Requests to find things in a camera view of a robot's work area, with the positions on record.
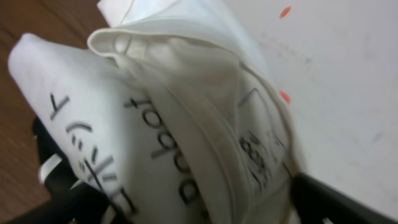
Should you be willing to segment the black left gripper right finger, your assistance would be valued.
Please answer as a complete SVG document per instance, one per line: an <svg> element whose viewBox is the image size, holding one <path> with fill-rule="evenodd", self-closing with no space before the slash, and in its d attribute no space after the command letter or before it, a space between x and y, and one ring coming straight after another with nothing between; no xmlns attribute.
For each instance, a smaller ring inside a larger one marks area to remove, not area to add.
<svg viewBox="0 0 398 224"><path fill-rule="evenodd" d="M303 224L397 224L304 173L293 178L290 195Z"/></svg>

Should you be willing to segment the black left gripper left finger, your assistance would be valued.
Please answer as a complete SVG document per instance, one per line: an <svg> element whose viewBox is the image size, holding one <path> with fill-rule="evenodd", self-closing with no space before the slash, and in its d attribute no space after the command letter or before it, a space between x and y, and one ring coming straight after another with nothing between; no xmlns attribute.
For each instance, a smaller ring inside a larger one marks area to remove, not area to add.
<svg viewBox="0 0 398 224"><path fill-rule="evenodd" d="M114 172L105 170L114 163L112 156L98 159L98 148L94 147L90 157L78 164L83 179L73 172L69 159L53 140L41 120L36 117L32 123L39 155L39 174L51 199L7 221L7 223L131 223L134 206L127 199L128 211L115 200L124 198L122 187L107 192L105 184L117 181Z"/></svg>

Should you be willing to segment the white printed t-shirt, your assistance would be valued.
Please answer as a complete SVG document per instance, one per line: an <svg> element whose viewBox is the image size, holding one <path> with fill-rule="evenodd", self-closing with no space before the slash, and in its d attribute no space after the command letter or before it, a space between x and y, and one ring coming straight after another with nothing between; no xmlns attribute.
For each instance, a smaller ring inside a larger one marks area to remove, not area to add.
<svg viewBox="0 0 398 224"><path fill-rule="evenodd" d="M103 223L287 223L300 149L255 41L221 1L100 1L79 49L24 34L8 68Z"/></svg>

